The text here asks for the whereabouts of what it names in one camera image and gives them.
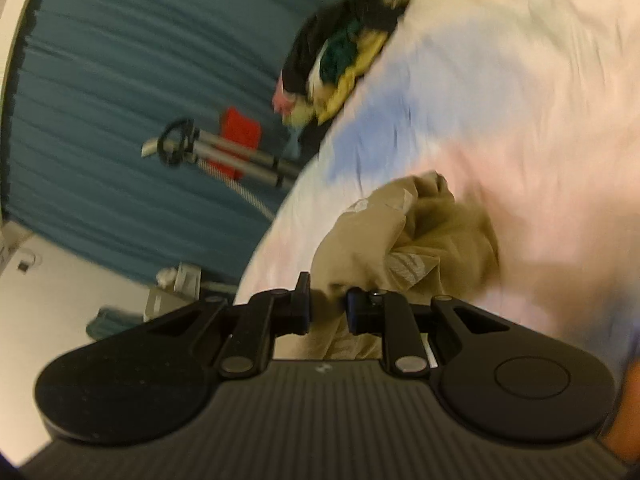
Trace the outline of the person right hand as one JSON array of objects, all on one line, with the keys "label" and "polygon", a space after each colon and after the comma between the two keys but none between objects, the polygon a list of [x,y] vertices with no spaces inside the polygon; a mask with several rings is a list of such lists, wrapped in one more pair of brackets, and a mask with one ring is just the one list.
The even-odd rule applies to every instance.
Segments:
[{"label": "person right hand", "polygon": [[611,428],[601,438],[603,445],[621,460],[638,463],[640,456],[640,365],[628,368],[620,406]]}]

